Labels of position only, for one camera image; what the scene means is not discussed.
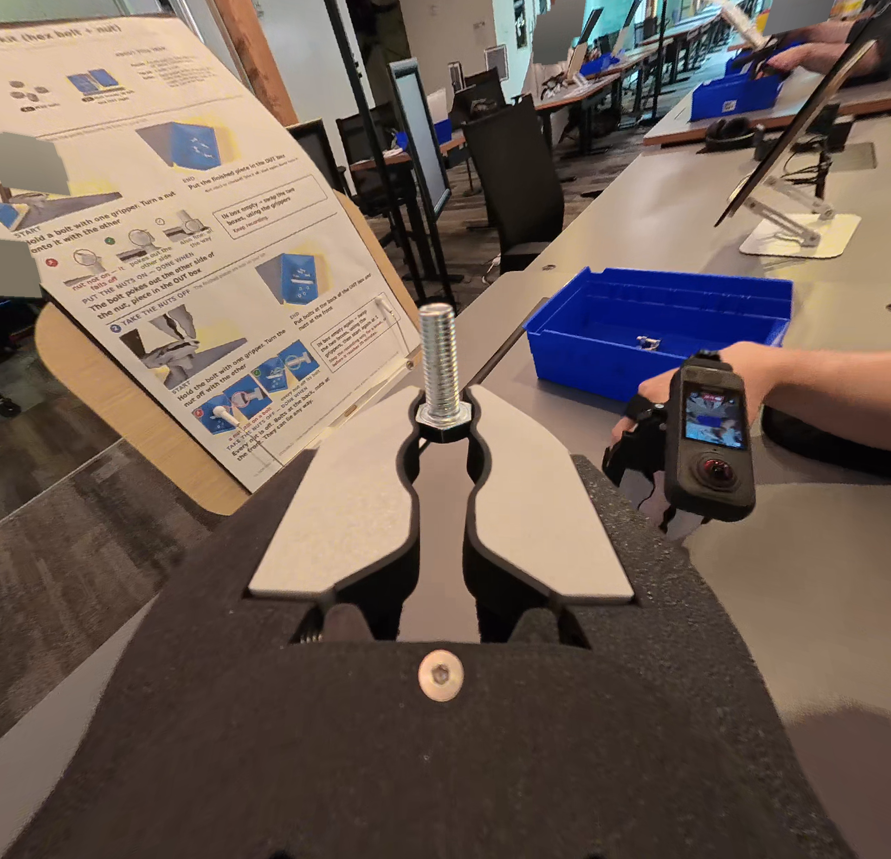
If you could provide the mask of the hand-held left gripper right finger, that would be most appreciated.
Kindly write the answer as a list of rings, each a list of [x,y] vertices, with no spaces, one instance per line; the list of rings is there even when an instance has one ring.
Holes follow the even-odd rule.
[[[471,386],[465,586],[483,642],[529,611],[624,607],[635,596],[570,452],[493,391]]]

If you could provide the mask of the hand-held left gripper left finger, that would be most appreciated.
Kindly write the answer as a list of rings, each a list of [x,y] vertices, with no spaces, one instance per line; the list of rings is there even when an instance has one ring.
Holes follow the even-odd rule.
[[[420,574],[420,390],[404,388],[322,442],[248,585],[253,599],[362,611],[395,641]]]

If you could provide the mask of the blue plastic parts bin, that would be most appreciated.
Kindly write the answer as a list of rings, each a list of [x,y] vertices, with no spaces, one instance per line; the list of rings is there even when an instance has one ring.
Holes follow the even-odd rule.
[[[526,332],[540,380],[625,403],[701,350],[780,346],[793,302],[794,284],[783,279],[585,268]],[[661,338],[660,349],[640,350],[640,335]]]

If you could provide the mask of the person's right forearm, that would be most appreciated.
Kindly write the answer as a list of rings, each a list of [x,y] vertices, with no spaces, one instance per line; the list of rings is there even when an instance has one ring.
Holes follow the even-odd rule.
[[[768,349],[768,407],[841,439],[890,449],[890,352]]]

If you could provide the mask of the person's right hand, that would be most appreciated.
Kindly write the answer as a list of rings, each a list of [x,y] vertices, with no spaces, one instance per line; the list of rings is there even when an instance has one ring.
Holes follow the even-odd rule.
[[[718,354],[729,363],[745,384],[748,425],[752,426],[763,402],[788,374],[788,349],[772,348],[751,342],[738,342]],[[638,393],[652,404],[664,403],[670,393],[675,371],[650,378],[639,385]]]

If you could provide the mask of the instruction sheet on stand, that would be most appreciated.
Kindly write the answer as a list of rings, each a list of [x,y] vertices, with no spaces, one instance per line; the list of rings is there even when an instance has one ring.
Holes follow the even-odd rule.
[[[2,175],[49,372],[231,513],[418,361],[418,310],[357,207],[183,22],[2,24]]]

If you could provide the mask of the black office chair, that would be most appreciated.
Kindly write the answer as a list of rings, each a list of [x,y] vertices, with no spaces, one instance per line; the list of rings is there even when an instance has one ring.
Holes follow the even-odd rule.
[[[463,129],[500,243],[500,274],[523,271],[563,231],[565,202],[530,97]]]

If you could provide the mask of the black headphones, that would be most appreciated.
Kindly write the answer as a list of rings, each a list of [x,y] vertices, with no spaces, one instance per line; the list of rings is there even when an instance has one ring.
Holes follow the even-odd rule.
[[[755,126],[748,118],[736,116],[719,118],[711,123],[704,136],[703,152],[731,152],[753,146]]]

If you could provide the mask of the black framed easel board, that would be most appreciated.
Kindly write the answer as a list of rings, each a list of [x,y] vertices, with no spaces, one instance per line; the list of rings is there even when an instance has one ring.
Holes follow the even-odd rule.
[[[456,307],[452,288],[462,282],[462,275],[447,272],[438,229],[439,215],[449,202],[452,192],[441,145],[420,79],[419,64],[416,59],[409,58],[390,63],[387,68],[420,189],[426,238],[433,256],[432,280],[441,287],[439,295],[434,299],[448,301]]]

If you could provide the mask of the wooden pillar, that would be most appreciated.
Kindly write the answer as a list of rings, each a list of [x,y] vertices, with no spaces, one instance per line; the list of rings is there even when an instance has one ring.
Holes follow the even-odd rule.
[[[212,0],[252,92],[284,127],[297,113],[275,62],[252,0]]]

